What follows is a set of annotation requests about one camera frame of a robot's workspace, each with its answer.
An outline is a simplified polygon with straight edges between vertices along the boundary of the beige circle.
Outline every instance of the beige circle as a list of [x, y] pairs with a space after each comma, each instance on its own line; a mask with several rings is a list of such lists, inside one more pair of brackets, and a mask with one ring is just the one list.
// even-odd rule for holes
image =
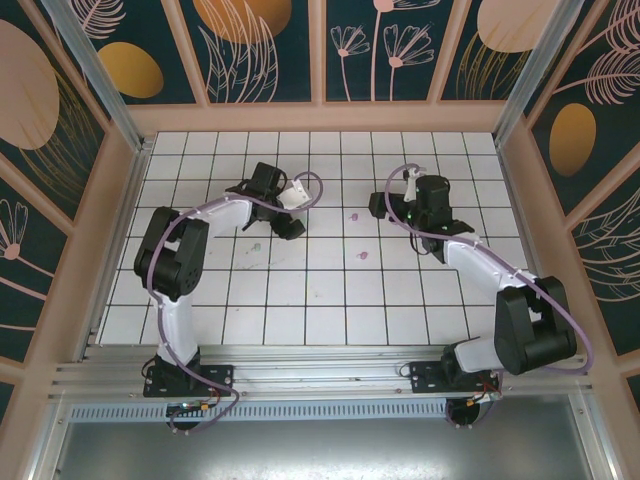
[[58, 124], [56, 72], [31, 37], [0, 20], [0, 138], [34, 150], [49, 141]]
[[566, 105], [553, 121], [549, 155], [551, 165], [564, 177], [575, 175], [589, 160], [596, 142], [596, 119], [584, 105]]
[[164, 86], [156, 61], [140, 47], [126, 42], [105, 45], [98, 56], [119, 92], [134, 98], [150, 98]]
[[[291, 19], [291, 0], [193, 0], [193, 5], [213, 33], [229, 42], [248, 43], [251, 25], [245, 2], [256, 20], [262, 18], [265, 21], [274, 37], [285, 29]], [[231, 9], [235, 9], [237, 17], [235, 14], [227, 13]], [[238, 27], [244, 30], [245, 34], [242, 34]]]
[[558, 0], [483, 0], [478, 35], [491, 50], [526, 52], [538, 43]]

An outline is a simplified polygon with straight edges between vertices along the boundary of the white object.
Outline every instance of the white object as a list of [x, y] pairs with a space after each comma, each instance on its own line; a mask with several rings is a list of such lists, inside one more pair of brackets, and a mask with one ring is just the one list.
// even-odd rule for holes
[[291, 186], [278, 195], [278, 200], [282, 202], [283, 208], [293, 210], [309, 203], [311, 195], [309, 195], [300, 180], [292, 180]]

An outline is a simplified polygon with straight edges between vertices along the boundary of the black bracket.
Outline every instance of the black bracket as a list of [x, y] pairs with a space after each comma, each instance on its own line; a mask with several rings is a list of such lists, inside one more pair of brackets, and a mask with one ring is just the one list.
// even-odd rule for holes
[[481, 371], [464, 375], [451, 383], [445, 374], [442, 361], [431, 362], [411, 362], [408, 365], [409, 373], [403, 373], [404, 377], [411, 382], [413, 393], [468, 393], [484, 389], [482, 382], [492, 385], [496, 390], [499, 388], [498, 378], [491, 376], [489, 371]]

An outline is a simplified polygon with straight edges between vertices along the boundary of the flower illustration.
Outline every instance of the flower illustration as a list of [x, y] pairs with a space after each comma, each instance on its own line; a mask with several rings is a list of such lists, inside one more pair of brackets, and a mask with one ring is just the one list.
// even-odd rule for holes
[[349, 94], [349, 86], [347, 84], [347, 74], [344, 68], [344, 59], [351, 55], [360, 55], [370, 50], [369, 42], [365, 42], [366, 36], [362, 31], [362, 25], [358, 28], [347, 27], [342, 31], [341, 27], [333, 27], [331, 29], [331, 39], [340, 55], [340, 65], [342, 67], [342, 81], [344, 82], [344, 92], [347, 95], [347, 101], [351, 101]]
[[[12, 210], [11, 205], [6, 199], [3, 198], [0, 200], [0, 259], [9, 261], [17, 260], [28, 267], [53, 278], [53, 273], [34, 265], [20, 256], [20, 245], [24, 239], [28, 218], [29, 209], [20, 202], [16, 202], [15, 208]], [[7, 278], [0, 277], [0, 284], [6, 285], [39, 300], [44, 301], [47, 298], [46, 295], [12, 282]], [[0, 327], [10, 328], [6, 325], [0, 325]]]
[[373, 53], [371, 54], [371, 101], [376, 101], [376, 58], [378, 52], [378, 32], [383, 13], [394, 10], [418, 10], [420, 8], [435, 7], [440, 0], [373, 0], [373, 6], [378, 11], [376, 24], [373, 29]]
[[434, 50], [427, 47], [431, 44], [429, 26], [418, 28], [409, 26], [398, 38], [398, 25], [384, 29], [384, 46], [391, 65], [391, 82], [389, 85], [389, 100], [393, 100], [393, 79], [396, 68], [420, 65], [431, 62]]
[[433, 7], [439, 3], [440, 0], [373, 0], [373, 6], [382, 13], [393, 10], [418, 10]]

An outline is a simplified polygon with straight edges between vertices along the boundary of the grid floor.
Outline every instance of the grid floor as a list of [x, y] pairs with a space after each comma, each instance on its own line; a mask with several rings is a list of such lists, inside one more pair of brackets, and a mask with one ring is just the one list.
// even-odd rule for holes
[[[287, 242], [269, 225], [209, 240], [193, 295], [201, 344], [445, 345], [493, 330], [490, 299], [367, 209], [389, 173], [417, 163], [451, 181], [451, 206], [513, 265], [526, 259], [488, 133], [161, 132], [97, 337], [155, 344], [154, 307], [133, 272], [159, 206], [200, 205], [250, 177], [257, 162], [324, 180], [307, 227]], [[402, 180], [394, 192], [403, 192]]]

